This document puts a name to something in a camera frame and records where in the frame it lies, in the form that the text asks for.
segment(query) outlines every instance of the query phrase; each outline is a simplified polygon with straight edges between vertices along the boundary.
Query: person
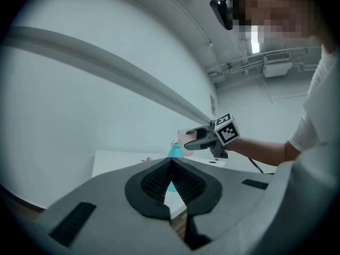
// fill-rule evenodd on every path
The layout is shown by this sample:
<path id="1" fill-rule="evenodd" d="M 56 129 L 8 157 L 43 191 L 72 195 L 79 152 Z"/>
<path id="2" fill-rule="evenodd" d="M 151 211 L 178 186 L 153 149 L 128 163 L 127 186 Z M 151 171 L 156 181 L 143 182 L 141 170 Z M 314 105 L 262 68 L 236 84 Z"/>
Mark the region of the person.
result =
<path id="1" fill-rule="evenodd" d="M 264 26 L 277 37 L 315 37 L 321 43 L 321 60 L 313 75 L 308 96 L 328 75 L 338 55 L 336 40 L 314 0 L 231 0 L 240 23 Z M 303 110 L 296 131 L 285 143 L 257 141 L 239 137 L 226 146 L 259 162 L 277 166 L 295 160 L 303 151 L 319 143 L 308 114 Z"/>

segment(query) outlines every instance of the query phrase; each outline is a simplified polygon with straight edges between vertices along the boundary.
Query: white wall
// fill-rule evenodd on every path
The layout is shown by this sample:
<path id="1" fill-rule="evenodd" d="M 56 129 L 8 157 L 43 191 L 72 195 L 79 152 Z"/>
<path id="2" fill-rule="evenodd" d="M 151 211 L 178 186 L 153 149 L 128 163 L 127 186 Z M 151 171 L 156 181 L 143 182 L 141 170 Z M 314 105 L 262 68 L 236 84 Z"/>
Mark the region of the white wall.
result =
<path id="1" fill-rule="evenodd" d="M 292 72 L 287 76 L 265 79 L 266 87 L 259 77 L 231 83 L 218 89 L 218 115 L 231 112 L 244 137 L 270 142 L 286 142 L 295 131 L 302 114 L 302 104 L 313 72 Z M 249 163 L 235 152 L 229 152 L 228 162 Z M 264 172 L 275 168 L 262 166 Z"/>
<path id="2" fill-rule="evenodd" d="M 0 182 L 32 204 L 48 207 L 88 180 L 97 149 L 168 153 L 177 130 L 198 126 L 82 70 L 3 50 Z"/>
<path id="3" fill-rule="evenodd" d="M 216 90 L 162 20 L 131 0 L 31 0 L 13 22 L 58 32 L 109 51 L 149 73 L 209 118 Z"/>

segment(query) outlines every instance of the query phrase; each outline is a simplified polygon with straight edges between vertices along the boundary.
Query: cable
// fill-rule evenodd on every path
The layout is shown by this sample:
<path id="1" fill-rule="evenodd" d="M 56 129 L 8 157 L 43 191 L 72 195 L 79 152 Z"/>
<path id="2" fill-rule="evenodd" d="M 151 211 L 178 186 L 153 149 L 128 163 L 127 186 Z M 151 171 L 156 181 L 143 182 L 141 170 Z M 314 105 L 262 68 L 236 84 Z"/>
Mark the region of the cable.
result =
<path id="1" fill-rule="evenodd" d="M 253 161 L 251 158 L 248 158 L 248 159 L 251 161 L 252 164 L 254 164 L 254 166 L 255 166 L 258 170 L 260 170 L 261 173 L 264 173 L 264 172 L 261 170 L 261 168 L 255 163 L 255 161 Z"/>

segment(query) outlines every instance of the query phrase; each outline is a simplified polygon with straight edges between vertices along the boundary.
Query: white t-shirt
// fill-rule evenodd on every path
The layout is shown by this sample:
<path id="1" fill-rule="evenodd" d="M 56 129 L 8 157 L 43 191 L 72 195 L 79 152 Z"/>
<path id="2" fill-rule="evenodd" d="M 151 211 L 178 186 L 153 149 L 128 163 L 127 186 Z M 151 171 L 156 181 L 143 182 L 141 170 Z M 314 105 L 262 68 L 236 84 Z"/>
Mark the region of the white t-shirt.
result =
<path id="1" fill-rule="evenodd" d="M 322 83 L 325 77 L 329 74 L 330 69 L 335 64 L 339 47 L 332 54 L 321 51 L 321 60 L 312 78 L 308 90 L 308 97 L 313 93 L 315 88 Z M 289 138 L 289 143 L 298 151 L 303 152 L 306 149 L 315 147 L 319 143 L 319 138 L 315 128 L 304 110 L 294 134 Z"/>

